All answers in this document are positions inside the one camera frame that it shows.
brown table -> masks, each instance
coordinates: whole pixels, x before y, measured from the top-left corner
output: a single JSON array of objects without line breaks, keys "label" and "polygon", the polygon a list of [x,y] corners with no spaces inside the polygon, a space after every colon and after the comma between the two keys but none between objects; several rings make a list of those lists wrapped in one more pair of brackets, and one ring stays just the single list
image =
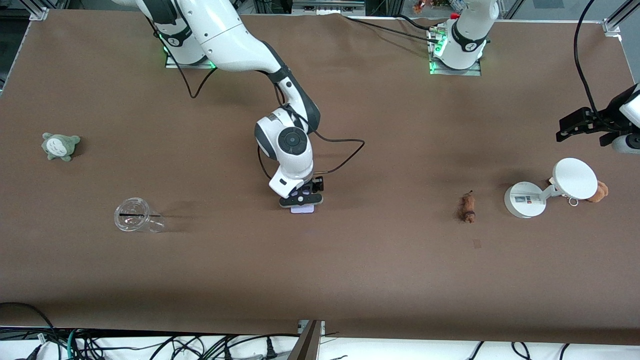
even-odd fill
[{"label": "brown table", "polygon": [[[253,125],[277,105],[263,75],[217,72],[191,100],[141,14],[53,11],[0,99],[0,300],[61,327],[265,333],[322,318],[343,336],[640,343],[640,158],[597,135],[555,142],[587,104],[574,24],[496,23],[474,78],[429,75],[423,43],[339,15],[244,20],[317,103],[322,134],[367,140],[325,177],[324,204],[291,215],[262,175]],[[632,84],[600,25],[580,48],[600,107]],[[47,161],[44,132],[82,136],[73,161]],[[312,142],[318,170],[354,146]],[[511,216],[506,188],[542,185],[565,157],[610,195]],[[473,225],[454,218],[469,190]],[[171,231],[119,231],[132,196]]]}]

